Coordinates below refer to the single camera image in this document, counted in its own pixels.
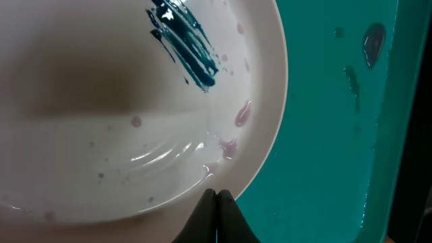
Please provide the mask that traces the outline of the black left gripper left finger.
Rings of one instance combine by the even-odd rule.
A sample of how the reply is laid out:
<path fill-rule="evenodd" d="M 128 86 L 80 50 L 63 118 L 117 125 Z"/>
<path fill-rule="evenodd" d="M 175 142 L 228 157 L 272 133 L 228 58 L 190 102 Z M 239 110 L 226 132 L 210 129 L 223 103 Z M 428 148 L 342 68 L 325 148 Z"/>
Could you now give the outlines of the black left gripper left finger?
<path fill-rule="evenodd" d="M 217 201 L 213 189 L 206 189 L 173 243 L 216 243 Z"/>

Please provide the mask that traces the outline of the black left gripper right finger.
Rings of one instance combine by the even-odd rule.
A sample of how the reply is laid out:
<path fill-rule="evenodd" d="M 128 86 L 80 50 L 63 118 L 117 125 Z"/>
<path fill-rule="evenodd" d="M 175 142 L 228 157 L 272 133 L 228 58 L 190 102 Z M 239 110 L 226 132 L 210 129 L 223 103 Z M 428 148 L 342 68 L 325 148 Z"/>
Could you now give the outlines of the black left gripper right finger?
<path fill-rule="evenodd" d="M 218 193 L 217 205 L 218 243 L 260 243 L 229 190 Z"/>

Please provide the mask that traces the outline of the white plate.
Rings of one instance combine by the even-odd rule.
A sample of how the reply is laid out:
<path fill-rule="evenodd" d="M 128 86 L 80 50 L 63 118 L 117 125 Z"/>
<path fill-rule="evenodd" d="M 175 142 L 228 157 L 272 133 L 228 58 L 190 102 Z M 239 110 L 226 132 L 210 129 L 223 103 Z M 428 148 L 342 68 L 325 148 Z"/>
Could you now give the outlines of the white plate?
<path fill-rule="evenodd" d="M 281 123 L 274 1 L 1 2 L 1 220 L 241 194 Z"/>

